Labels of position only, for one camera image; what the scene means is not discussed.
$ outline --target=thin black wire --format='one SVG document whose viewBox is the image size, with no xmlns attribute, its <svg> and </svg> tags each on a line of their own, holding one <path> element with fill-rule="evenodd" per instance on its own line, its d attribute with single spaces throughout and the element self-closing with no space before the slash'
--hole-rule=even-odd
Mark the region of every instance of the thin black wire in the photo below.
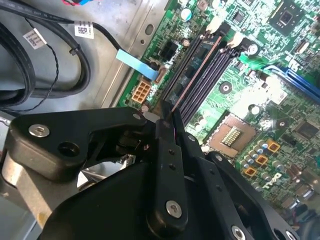
<svg viewBox="0 0 320 240">
<path fill-rule="evenodd" d="M 27 18 L 25 18 L 25 20 L 27 21 L 27 23 L 30 25 L 30 27 L 32 29 L 35 28 L 35 26 Z M 55 87 L 55 85 L 56 85 L 56 83 L 58 81 L 58 78 L 59 78 L 59 62 L 58 62 L 57 54 L 56 54 L 55 50 L 52 48 L 52 46 L 50 46 L 49 44 L 46 44 L 46 45 L 52 51 L 52 54 L 53 54 L 54 60 L 55 60 L 55 69 L 56 69 L 54 81 L 51 84 L 50 88 L 48 89 L 48 92 L 46 93 L 44 98 L 37 105 L 35 105 L 32 108 L 25 109 L 25 110 L 12 110 L 12 109 L 6 109 L 6 110 L 8 110 L 10 112 L 15 112 L 15 113 L 26 113 L 26 112 L 32 111 L 32 110 L 38 108 L 41 104 L 43 104 L 44 101 L 47 100 L 47 98 L 49 97 L 49 95 L 52 92 L 52 90 L 54 89 L 54 87 Z"/>
</svg>

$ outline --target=mounting hole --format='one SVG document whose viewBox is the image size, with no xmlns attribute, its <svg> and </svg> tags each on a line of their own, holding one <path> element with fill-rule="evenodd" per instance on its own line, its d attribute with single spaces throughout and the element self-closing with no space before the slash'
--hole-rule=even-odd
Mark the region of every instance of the mounting hole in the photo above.
<svg viewBox="0 0 320 240">
<path fill-rule="evenodd" d="M 152 24 L 149 24 L 148 26 L 146 26 L 145 28 L 145 35 L 150 36 L 155 30 L 155 27 Z"/>
<path fill-rule="evenodd" d="M 279 240 L 286 240 L 286 237 L 282 234 L 282 232 L 278 229 L 274 229 L 274 233 Z"/>
<path fill-rule="evenodd" d="M 69 141 L 60 143 L 58 150 L 63 156 L 70 158 L 76 157 L 80 153 L 79 147 L 75 143 Z"/>
<path fill-rule="evenodd" d="M 175 155 L 175 151 L 173 151 L 172 149 L 169 149 L 169 153 L 170 153 L 170 155 Z"/>
<path fill-rule="evenodd" d="M 170 168 L 171 170 L 173 170 L 173 171 L 175 171 L 175 170 L 176 170 L 176 166 L 175 166 L 175 165 L 173 165 L 173 164 L 170 164 L 170 165 L 169 165 L 169 168 Z"/>
<path fill-rule="evenodd" d="M 222 188 L 219 185 L 217 185 L 215 187 L 216 187 L 216 189 L 218 189 L 219 192 L 222 192 Z"/>
</svg>

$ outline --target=chip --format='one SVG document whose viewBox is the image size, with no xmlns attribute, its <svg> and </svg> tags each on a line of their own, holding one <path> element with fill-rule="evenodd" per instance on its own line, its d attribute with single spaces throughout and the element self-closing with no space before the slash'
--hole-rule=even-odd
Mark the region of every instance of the chip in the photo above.
<svg viewBox="0 0 320 240">
<path fill-rule="evenodd" d="M 249 7 L 254 3 L 255 0 L 242 0 L 245 4 L 247 4 Z"/>
<path fill-rule="evenodd" d="M 287 10 L 280 17 L 280 22 L 284 25 L 288 25 L 294 16 Z"/>
<path fill-rule="evenodd" d="M 280 2 L 269 19 L 269 24 L 283 36 L 287 37 L 304 16 L 304 11 L 292 0 Z"/>
<path fill-rule="evenodd" d="M 312 125 L 310 122 L 303 121 L 295 128 L 295 131 L 305 139 L 310 140 L 317 135 L 319 129 Z"/>
<path fill-rule="evenodd" d="M 233 17 L 233 21 L 236 23 L 241 23 L 245 18 L 245 14 L 242 11 L 237 11 Z"/>
</svg>

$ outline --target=black plastic bracket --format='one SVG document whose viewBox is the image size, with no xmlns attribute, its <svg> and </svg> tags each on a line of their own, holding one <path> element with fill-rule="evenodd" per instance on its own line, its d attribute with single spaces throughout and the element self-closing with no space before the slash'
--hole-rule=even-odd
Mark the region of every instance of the black plastic bracket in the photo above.
<svg viewBox="0 0 320 240">
<path fill-rule="evenodd" d="M 90 165 L 88 154 L 101 142 L 108 146 L 100 149 L 104 150 L 104 160 L 120 156 L 115 151 L 120 137 L 127 131 L 142 129 L 146 122 L 131 107 L 24 115 L 11 122 L 5 148 L 22 166 L 49 180 L 66 182 L 76 178 L 85 163 Z M 46 126 L 49 135 L 31 135 L 29 128 L 35 124 Z M 97 146 L 91 144 L 95 136 L 100 136 Z"/>
</svg>

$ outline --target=metal rivet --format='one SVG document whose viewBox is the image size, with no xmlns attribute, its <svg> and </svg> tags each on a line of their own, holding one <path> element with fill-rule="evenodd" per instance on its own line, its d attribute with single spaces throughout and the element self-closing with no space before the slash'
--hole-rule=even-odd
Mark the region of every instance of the metal rivet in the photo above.
<svg viewBox="0 0 320 240">
<path fill-rule="evenodd" d="M 238 226 L 233 225 L 231 227 L 231 231 L 232 231 L 232 234 L 235 237 L 235 239 L 246 240 L 246 236 L 245 236 L 244 232 Z"/>
<path fill-rule="evenodd" d="M 290 238 L 290 240 L 297 240 L 296 237 L 291 232 L 286 231 L 285 233 Z"/>
<path fill-rule="evenodd" d="M 170 216 L 176 219 L 181 218 L 182 210 L 180 205 L 176 201 L 173 201 L 173 200 L 167 201 L 165 204 L 165 208 L 168 214 L 170 214 Z"/>
<path fill-rule="evenodd" d="M 138 120 L 141 119 L 141 117 L 140 117 L 138 114 L 133 114 L 132 116 L 133 116 L 135 119 L 138 119 Z"/>
<path fill-rule="evenodd" d="M 50 130 L 45 125 L 34 124 L 34 125 L 29 127 L 29 133 L 32 136 L 35 136 L 37 138 L 44 138 L 44 137 L 47 137 L 50 134 Z"/>
<path fill-rule="evenodd" d="M 172 149 L 169 149 L 169 153 L 170 155 L 175 155 L 175 151 L 173 151 Z"/>
<path fill-rule="evenodd" d="M 196 141 L 195 137 L 192 136 L 192 135 L 189 135 L 188 138 L 189 138 L 192 142 L 195 142 L 195 141 Z"/>
<path fill-rule="evenodd" d="M 220 155 L 218 155 L 218 154 L 216 154 L 215 157 L 216 157 L 216 159 L 218 159 L 220 162 L 223 160 L 223 158 L 222 158 Z"/>
</svg>

